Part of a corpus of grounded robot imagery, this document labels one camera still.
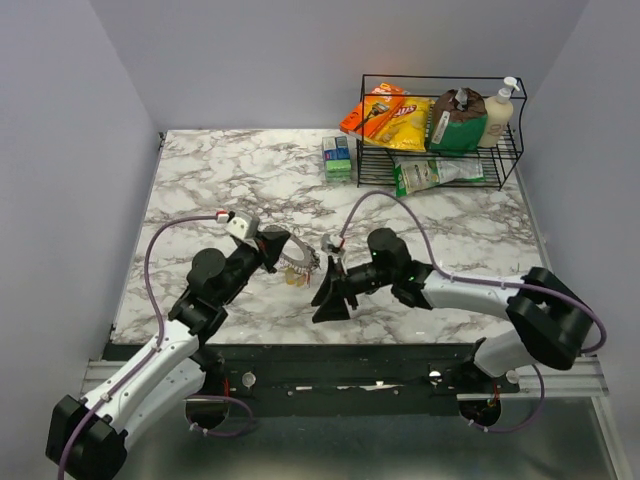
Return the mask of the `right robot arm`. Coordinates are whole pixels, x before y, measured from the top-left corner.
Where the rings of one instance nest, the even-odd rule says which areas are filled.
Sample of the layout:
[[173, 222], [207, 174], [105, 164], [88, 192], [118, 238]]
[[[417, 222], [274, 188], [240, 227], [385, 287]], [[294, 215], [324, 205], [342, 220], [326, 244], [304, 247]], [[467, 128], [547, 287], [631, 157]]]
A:
[[311, 304], [313, 322], [343, 321], [361, 294], [389, 287], [409, 308], [457, 309], [490, 315], [512, 324], [508, 332], [481, 338], [454, 368], [457, 381], [480, 392], [510, 370], [541, 364], [573, 367], [593, 323], [581, 301], [549, 270], [534, 267], [515, 283], [472, 278], [448, 279], [411, 257], [406, 243], [389, 228], [367, 237], [368, 263], [346, 268], [329, 257], [325, 278]]

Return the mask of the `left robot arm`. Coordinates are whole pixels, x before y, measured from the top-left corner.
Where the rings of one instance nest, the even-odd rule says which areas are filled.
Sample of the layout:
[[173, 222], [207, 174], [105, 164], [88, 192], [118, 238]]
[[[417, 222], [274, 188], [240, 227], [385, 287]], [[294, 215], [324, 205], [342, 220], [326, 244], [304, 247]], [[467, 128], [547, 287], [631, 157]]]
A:
[[57, 464], [58, 478], [114, 478], [153, 423], [187, 397], [220, 387], [220, 368], [200, 351], [251, 276], [274, 272], [290, 234], [276, 229], [232, 237], [230, 255], [215, 248], [195, 255], [186, 290], [127, 363], [81, 398], [65, 396], [54, 407], [45, 454]]

